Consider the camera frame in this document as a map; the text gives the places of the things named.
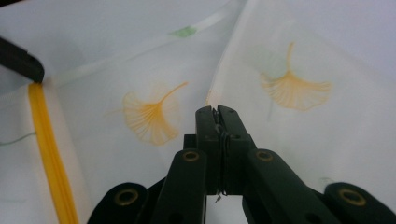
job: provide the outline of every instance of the brass screw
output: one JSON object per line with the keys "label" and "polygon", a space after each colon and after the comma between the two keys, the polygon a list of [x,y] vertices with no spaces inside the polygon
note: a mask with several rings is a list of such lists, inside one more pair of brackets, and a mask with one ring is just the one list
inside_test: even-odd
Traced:
{"label": "brass screw", "polygon": [[257,159],[261,161],[271,161],[274,159],[273,155],[266,151],[258,151],[256,152]]}
{"label": "brass screw", "polygon": [[127,206],[134,203],[139,197],[139,193],[136,189],[121,189],[114,196],[114,203],[119,206]]}
{"label": "brass screw", "polygon": [[359,194],[357,191],[352,189],[340,189],[338,190],[338,194],[340,197],[346,201],[347,203],[356,205],[356,206],[364,206],[366,204],[366,200]]}
{"label": "brass screw", "polygon": [[199,154],[194,151],[188,151],[183,154],[183,160],[185,161],[198,161]]}

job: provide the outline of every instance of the yellow trim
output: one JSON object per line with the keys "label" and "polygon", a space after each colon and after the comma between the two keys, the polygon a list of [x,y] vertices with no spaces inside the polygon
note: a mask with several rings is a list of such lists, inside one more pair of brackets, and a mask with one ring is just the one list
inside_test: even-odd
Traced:
{"label": "yellow trim", "polygon": [[59,223],[78,223],[73,195],[56,146],[41,84],[29,85],[29,101],[37,142]]}

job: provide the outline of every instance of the screw hole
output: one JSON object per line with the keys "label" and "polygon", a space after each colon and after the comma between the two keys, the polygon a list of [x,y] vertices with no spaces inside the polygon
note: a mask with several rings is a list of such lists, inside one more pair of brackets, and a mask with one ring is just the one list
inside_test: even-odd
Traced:
{"label": "screw hole", "polygon": [[134,203],[138,197],[139,193],[135,189],[122,189],[114,197],[114,203],[119,206],[127,206]]}
{"label": "screw hole", "polygon": [[199,159],[199,154],[193,151],[188,151],[183,154],[183,159],[185,161],[197,161]]}
{"label": "screw hole", "polygon": [[313,223],[313,224],[319,224],[322,223],[321,218],[313,213],[307,213],[305,214],[305,219],[309,222],[309,223]]}
{"label": "screw hole", "polygon": [[256,157],[261,161],[271,161],[274,158],[271,153],[266,151],[258,151]]}
{"label": "screw hole", "polygon": [[352,189],[340,189],[338,191],[340,197],[346,201],[347,203],[356,205],[356,206],[364,206],[366,204],[366,200],[356,192],[355,190]]}
{"label": "screw hole", "polygon": [[183,216],[180,213],[173,213],[169,216],[169,223],[171,224],[178,224],[181,223],[183,221]]}

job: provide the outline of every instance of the yellow ginkgo leaf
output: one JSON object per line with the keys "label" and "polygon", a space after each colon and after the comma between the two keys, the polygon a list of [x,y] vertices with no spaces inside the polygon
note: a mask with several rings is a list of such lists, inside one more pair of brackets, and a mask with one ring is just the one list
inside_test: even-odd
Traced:
{"label": "yellow ginkgo leaf", "polygon": [[330,82],[309,82],[297,77],[290,69],[290,56],[294,43],[290,43],[283,77],[271,78],[262,73],[262,86],[278,104],[287,108],[308,110],[316,105],[324,104],[332,84]]}
{"label": "yellow ginkgo leaf", "polygon": [[123,113],[127,126],[137,137],[155,146],[160,146],[178,135],[171,118],[178,112],[177,102],[172,93],[187,85],[180,84],[155,103],[137,99],[134,93],[128,92],[123,98]]}

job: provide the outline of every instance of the green thread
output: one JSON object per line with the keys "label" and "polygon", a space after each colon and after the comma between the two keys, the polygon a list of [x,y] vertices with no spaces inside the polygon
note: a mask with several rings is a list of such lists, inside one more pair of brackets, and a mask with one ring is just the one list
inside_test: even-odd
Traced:
{"label": "green thread", "polygon": [[184,27],[184,28],[182,28],[180,30],[176,30],[176,31],[172,32],[170,35],[174,35],[174,36],[177,36],[177,37],[185,38],[185,37],[189,37],[189,36],[195,34],[196,32],[197,32],[196,28],[193,28],[191,26],[187,26],[187,27]]}
{"label": "green thread", "polygon": [[13,141],[10,141],[10,142],[5,142],[5,143],[4,143],[4,142],[0,142],[0,147],[8,146],[8,145],[17,143],[17,142],[23,140],[24,138],[29,137],[30,135],[35,135],[35,132],[34,132],[34,133],[28,133],[28,134],[26,134],[26,135],[24,135],[24,136],[22,136],[22,137],[20,137],[20,138],[18,138],[18,139],[15,139],[15,140],[13,140]]}

